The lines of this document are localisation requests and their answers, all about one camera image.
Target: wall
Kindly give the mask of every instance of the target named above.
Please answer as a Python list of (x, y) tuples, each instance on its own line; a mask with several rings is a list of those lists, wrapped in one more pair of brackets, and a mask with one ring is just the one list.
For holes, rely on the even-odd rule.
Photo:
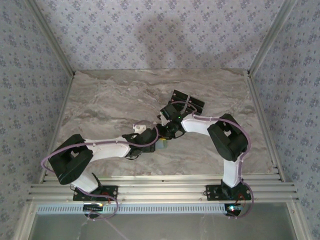
[(0, 1), (0, 239), (39, 179), (69, 83), (22, 0)]
[(248, 69), (282, 0), (36, 0), (73, 70)]
[(255, 75), (283, 168), (320, 239), (320, 2), (298, 0)]

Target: glass panel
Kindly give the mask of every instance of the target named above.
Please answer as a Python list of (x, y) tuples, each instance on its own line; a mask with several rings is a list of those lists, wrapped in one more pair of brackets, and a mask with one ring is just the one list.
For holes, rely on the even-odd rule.
[[(286, 204), (258, 203), (242, 219), (218, 214), (118, 214), (109, 222), (129, 240), (295, 240)], [(82, 214), (37, 215), (30, 240), (123, 240)]]

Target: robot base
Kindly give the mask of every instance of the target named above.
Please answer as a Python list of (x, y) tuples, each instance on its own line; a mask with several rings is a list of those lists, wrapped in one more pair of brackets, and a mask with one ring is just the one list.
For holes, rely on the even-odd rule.
[(208, 201), (251, 200), (249, 188), (241, 182), (233, 188), (227, 186), (223, 181), (221, 185), (206, 185), (203, 194), (206, 195)]
[[(107, 185), (107, 186), (99, 186), (96, 190), (91, 192), (91, 194), (96, 195), (106, 195), (111, 196), (117, 199), (118, 195), (118, 186), (113, 185)], [(83, 194), (81, 191), (79, 191), (77, 188), (74, 190), (73, 194), (73, 201), (77, 202), (109, 202), (113, 201), (112, 199), (106, 198), (106, 197), (95, 197), (95, 196), (88, 196), (86, 194)]]

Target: enclosure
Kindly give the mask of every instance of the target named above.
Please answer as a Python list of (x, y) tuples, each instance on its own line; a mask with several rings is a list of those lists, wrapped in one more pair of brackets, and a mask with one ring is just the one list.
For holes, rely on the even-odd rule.
[[(0, 5), (1, 237), (320, 238), (319, 3)], [(113, 139), (140, 120), (158, 123), (174, 90), (203, 101), (202, 116), (231, 114), (250, 135), (243, 178), (255, 204), (246, 218), (228, 219), (229, 201), (204, 196), (206, 185), (220, 183), (224, 163), (210, 137), (198, 133), (135, 160), (90, 163), (102, 184), (118, 186), (120, 210), (108, 223), (86, 220), (88, 202), (73, 201), (68, 185), (40, 173), (41, 159), (73, 134)]]

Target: aluminum rail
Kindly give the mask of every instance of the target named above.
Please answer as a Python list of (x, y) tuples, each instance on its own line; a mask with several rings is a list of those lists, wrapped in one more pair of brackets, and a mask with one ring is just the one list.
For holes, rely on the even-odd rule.
[[(255, 174), (244, 176), (244, 179), (252, 187), (256, 202), (283, 203), (298, 200), (295, 185), (292, 182), (281, 182), (279, 174)], [(102, 185), (119, 186), (117, 199), (122, 203), (212, 203), (207, 201), (203, 192), (206, 185), (221, 184), (221, 176), (114, 176), (101, 178), (100, 181)], [(43, 184), (31, 186), (27, 200), (36, 204), (74, 204), (73, 194), (69, 185), (60, 185), (56, 177), (46, 177)]]

